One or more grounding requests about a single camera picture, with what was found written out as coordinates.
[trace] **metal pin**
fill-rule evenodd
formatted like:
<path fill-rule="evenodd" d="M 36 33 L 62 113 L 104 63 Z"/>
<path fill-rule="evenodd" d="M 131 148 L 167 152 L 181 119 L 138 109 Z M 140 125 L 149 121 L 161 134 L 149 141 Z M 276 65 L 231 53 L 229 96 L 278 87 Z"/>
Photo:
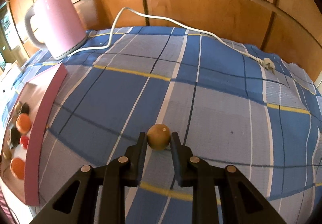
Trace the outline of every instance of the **metal pin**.
<path fill-rule="evenodd" d="M 127 161 L 128 161 L 128 157 L 126 157 L 126 156 L 119 157 L 119 162 L 120 163 L 125 163 Z"/>
<path fill-rule="evenodd" d="M 198 162 L 200 161 L 200 159 L 199 159 L 197 156 L 192 156 L 192 157 L 190 158 L 190 161 L 191 161 L 192 163 L 198 163 Z"/>
<path fill-rule="evenodd" d="M 236 167 L 233 166 L 233 165 L 229 165 L 227 167 L 227 171 L 230 172 L 230 173 L 234 173 L 234 172 L 236 172 L 236 170 L 237 170 Z"/>
<path fill-rule="evenodd" d="M 88 172 L 88 171 L 90 171 L 91 170 L 91 166 L 89 166 L 89 165 L 84 165 L 84 166 L 82 166 L 81 167 L 81 169 L 80 169 L 82 172 Z"/>

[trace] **kettle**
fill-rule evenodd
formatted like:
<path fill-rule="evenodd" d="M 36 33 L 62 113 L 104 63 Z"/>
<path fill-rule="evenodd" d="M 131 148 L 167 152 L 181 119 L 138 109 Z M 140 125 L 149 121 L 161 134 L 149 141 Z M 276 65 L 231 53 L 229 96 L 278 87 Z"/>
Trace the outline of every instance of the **kettle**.
<path fill-rule="evenodd" d="M 30 19 L 34 15 L 44 43 L 33 34 Z M 71 0 L 37 0 L 25 15 L 25 26 L 31 42 L 38 48 L 48 48 L 56 60 L 78 49 L 88 36 Z"/>

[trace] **blue checkered fabric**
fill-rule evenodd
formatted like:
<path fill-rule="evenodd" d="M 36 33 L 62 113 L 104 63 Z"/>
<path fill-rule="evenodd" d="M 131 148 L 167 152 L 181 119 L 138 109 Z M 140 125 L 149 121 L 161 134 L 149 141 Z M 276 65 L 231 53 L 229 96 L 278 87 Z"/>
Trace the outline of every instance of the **blue checkered fabric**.
<path fill-rule="evenodd" d="M 303 69 L 225 40 L 270 58 L 273 74 L 215 38 L 182 28 L 115 32 L 108 49 L 60 61 L 39 50 L 12 86 L 3 126 L 29 79 L 57 63 L 68 70 L 44 135 L 36 213 L 79 167 L 107 164 L 141 131 L 164 123 L 209 164 L 236 165 L 287 223 L 307 220 L 322 196 L 322 97 Z M 106 45 L 108 37 L 109 30 L 92 31 L 83 47 Z M 125 195 L 127 224 L 191 222 L 192 189 L 174 181 L 169 148 L 147 151 L 141 186 Z"/>

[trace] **red fruit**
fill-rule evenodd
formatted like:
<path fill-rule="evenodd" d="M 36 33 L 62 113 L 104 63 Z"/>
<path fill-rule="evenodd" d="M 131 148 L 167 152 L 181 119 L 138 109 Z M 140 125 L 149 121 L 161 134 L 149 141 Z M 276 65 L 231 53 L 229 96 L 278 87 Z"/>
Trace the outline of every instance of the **red fruit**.
<path fill-rule="evenodd" d="M 28 142 L 29 142 L 29 137 L 27 136 L 21 136 L 20 138 L 20 144 L 22 147 L 26 150 L 28 148 Z"/>

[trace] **kettle handle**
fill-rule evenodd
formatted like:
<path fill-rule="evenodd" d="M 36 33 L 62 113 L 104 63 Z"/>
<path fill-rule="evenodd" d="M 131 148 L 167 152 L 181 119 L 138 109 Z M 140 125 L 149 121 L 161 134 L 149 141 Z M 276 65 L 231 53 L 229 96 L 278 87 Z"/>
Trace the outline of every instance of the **kettle handle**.
<path fill-rule="evenodd" d="M 31 42 L 38 48 L 46 48 L 46 44 L 40 42 L 39 40 L 37 40 L 37 38 L 35 37 L 35 35 L 33 34 L 33 30 L 31 28 L 31 24 L 30 24 L 30 19 L 32 16 L 35 15 L 35 11 L 33 9 L 33 5 L 27 10 L 27 13 L 25 15 L 25 27 L 26 27 L 26 31 L 27 31 L 27 35 L 30 38 Z"/>

